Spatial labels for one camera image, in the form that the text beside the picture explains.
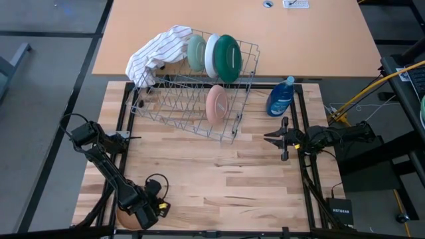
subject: dark green plate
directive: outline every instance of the dark green plate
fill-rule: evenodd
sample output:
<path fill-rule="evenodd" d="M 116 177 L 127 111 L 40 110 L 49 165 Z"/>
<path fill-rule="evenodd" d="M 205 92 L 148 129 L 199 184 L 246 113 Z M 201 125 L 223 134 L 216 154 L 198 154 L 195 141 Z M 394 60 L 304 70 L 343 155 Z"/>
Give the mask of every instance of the dark green plate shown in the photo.
<path fill-rule="evenodd" d="M 222 35 L 214 49 L 214 63 L 220 78 L 226 83 L 233 83 L 242 67 L 242 55 L 236 40 L 229 35 Z"/>

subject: blue bottle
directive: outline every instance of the blue bottle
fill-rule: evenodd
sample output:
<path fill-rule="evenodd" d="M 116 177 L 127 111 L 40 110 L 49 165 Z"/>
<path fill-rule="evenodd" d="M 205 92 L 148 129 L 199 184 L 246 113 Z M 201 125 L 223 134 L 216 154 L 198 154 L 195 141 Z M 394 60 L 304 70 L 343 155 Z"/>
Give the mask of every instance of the blue bottle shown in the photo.
<path fill-rule="evenodd" d="M 290 76 L 286 81 L 275 86 L 267 99 L 267 114 L 277 117 L 284 114 L 294 100 L 294 77 Z"/>

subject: wood grain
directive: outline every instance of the wood grain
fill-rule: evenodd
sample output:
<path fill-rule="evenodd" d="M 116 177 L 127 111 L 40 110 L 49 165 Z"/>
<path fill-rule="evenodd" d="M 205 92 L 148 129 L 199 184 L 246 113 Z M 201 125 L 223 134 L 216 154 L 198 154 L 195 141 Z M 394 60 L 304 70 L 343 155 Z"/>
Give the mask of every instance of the wood grain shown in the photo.
<path fill-rule="evenodd" d="M 98 120 L 106 131 L 116 127 L 124 85 L 108 84 Z M 327 125 L 319 86 L 303 84 L 303 90 L 310 125 Z M 125 176 L 143 185 L 150 174 L 162 173 L 170 182 L 166 201 L 172 204 L 171 210 L 152 229 L 280 231 L 288 226 L 291 231 L 309 230 L 295 149 L 290 148 L 290 159 L 282 162 L 280 150 L 263 140 L 262 135 L 277 130 L 281 120 L 264 112 L 269 93 L 252 90 L 232 145 L 136 116 L 133 135 L 142 138 L 131 141 Z M 289 110 L 285 116 L 290 117 Z M 302 125 L 300 114 L 298 120 Z M 331 187 L 341 182 L 338 166 L 328 154 L 317 158 L 323 195 L 328 197 Z M 163 179 L 155 179 L 165 185 Z M 73 224 L 78 224 L 96 204 L 103 182 L 95 166 L 87 163 Z M 335 196 L 344 197 L 342 187 L 336 187 Z M 316 224 L 320 225 L 314 199 L 313 208 Z M 120 210 L 117 216 L 117 228 L 139 228 L 134 216 Z"/>
<path fill-rule="evenodd" d="M 133 53 L 157 34 L 184 25 L 257 44 L 257 76 L 379 75 L 381 57 L 355 0 L 309 0 L 310 8 L 301 10 L 285 9 L 280 0 L 268 9 L 262 2 L 114 1 L 93 74 L 125 74 Z M 167 65 L 158 72 L 175 69 Z"/>

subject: striped towel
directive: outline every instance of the striped towel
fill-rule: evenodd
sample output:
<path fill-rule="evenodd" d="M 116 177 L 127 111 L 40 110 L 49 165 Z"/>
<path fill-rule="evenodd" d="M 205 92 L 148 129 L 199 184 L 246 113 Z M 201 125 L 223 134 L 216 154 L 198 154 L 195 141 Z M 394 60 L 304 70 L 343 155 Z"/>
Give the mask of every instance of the striped towel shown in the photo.
<path fill-rule="evenodd" d="M 191 35 L 190 27 L 179 25 L 158 34 L 130 57 L 126 68 L 128 78 L 137 87 L 154 85 L 156 69 L 165 62 L 178 62 L 187 56 L 187 41 Z"/>

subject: wire dish rack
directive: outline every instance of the wire dish rack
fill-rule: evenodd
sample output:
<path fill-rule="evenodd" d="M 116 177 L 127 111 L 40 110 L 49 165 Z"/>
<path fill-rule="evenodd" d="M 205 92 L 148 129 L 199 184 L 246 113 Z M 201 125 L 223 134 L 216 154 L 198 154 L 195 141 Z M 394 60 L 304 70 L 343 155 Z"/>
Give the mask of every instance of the wire dish rack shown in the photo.
<path fill-rule="evenodd" d="M 193 34 L 201 35 L 206 41 L 212 35 L 198 30 L 193 30 Z M 226 84 L 219 77 L 209 78 L 205 70 L 194 72 L 185 58 L 166 64 L 168 74 L 157 70 L 154 86 L 135 87 L 133 93 L 138 94 L 137 101 L 133 104 L 127 100 L 131 112 L 209 139 L 233 143 L 260 57 L 258 45 L 236 41 L 242 55 L 241 71 L 236 81 Z M 209 89 L 216 84 L 226 90 L 228 110 L 222 123 L 211 125 L 207 121 L 205 102 Z"/>

